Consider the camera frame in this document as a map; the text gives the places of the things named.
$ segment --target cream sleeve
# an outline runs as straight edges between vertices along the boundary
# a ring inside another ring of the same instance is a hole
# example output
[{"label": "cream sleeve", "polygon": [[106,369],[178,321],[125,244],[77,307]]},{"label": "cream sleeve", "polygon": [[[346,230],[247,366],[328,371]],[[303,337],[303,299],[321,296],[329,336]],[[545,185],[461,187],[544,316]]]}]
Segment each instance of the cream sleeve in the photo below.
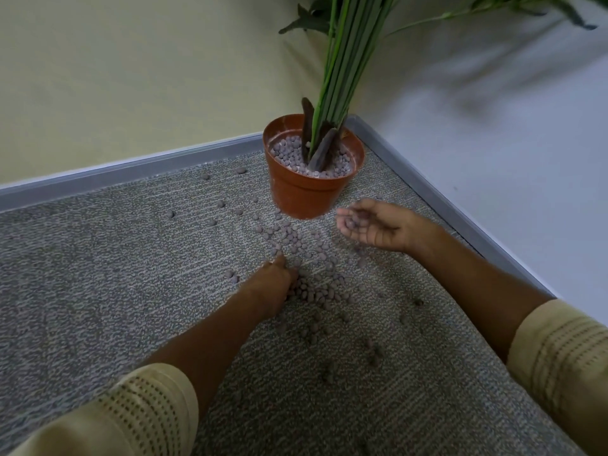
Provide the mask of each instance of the cream sleeve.
[{"label": "cream sleeve", "polygon": [[608,328],[556,299],[518,328],[513,378],[589,455],[608,455]]},{"label": "cream sleeve", "polygon": [[153,364],[37,430],[11,456],[188,456],[197,427],[198,402],[186,375]]}]

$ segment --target beige wall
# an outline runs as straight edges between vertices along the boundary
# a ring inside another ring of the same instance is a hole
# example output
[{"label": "beige wall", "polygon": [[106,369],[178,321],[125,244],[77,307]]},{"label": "beige wall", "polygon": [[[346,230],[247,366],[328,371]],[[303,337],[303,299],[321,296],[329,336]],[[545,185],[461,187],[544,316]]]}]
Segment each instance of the beige wall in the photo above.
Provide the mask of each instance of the beige wall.
[{"label": "beige wall", "polygon": [[2,0],[0,183],[240,136],[315,101],[302,0]]}]

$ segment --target carpet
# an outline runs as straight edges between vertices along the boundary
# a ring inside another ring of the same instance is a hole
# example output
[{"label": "carpet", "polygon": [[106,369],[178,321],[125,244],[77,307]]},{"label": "carpet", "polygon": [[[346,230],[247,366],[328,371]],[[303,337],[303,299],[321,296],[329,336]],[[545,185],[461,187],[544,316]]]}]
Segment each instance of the carpet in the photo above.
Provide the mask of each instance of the carpet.
[{"label": "carpet", "polygon": [[[449,229],[368,151],[339,204],[376,195]],[[270,256],[254,227],[274,224],[274,209],[256,153],[0,214],[0,453],[220,306],[236,288],[224,272],[246,278]],[[359,268],[332,214],[292,223],[305,245],[320,231],[348,282],[338,291],[355,302],[323,312],[330,334],[315,345],[300,337],[315,304],[289,302],[283,334],[276,320],[255,329],[193,454],[352,455],[363,441],[378,455],[582,454],[420,265],[368,250]],[[318,284],[331,281],[324,263],[304,260]],[[369,363],[367,338],[384,348],[379,367]],[[332,384],[322,380],[329,360]]]}]

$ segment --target forearm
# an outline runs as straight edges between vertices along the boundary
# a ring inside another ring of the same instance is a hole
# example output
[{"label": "forearm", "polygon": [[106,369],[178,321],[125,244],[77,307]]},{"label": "forearm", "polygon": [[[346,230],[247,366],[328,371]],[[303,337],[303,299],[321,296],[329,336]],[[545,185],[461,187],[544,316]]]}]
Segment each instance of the forearm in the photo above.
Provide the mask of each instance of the forearm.
[{"label": "forearm", "polygon": [[190,380],[203,416],[240,347],[263,319],[252,294],[236,293],[207,318],[154,352],[145,365],[166,363]]},{"label": "forearm", "polygon": [[502,272],[426,219],[416,225],[415,236],[408,253],[450,293],[505,362],[519,325],[551,297]]}]

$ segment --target person's right hand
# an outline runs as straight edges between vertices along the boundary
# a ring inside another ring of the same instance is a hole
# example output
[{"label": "person's right hand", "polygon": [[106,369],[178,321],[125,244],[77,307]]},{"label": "person's right hand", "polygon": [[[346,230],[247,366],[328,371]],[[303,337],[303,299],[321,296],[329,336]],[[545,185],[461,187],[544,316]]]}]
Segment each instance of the person's right hand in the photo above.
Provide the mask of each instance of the person's right hand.
[{"label": "person's right hand", "polygon": [[336,225],[353,240],[410,254],[418,232],[433,223],[403,206],[363,198],[348,208],[338,208]]}]

